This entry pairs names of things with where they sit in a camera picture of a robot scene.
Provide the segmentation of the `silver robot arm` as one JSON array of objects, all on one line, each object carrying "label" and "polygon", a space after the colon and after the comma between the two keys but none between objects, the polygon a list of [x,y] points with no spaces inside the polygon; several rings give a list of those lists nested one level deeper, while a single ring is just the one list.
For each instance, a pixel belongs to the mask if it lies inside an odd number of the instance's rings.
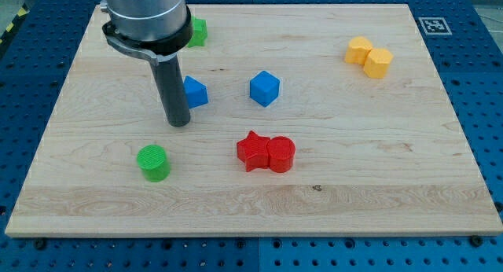
[{"label": "silver robot arm", "polygon": [[185,0],[102,0],[100,9],[110,16],[102,27],[107,43],[154,66],[175,57],[193,36]]}]

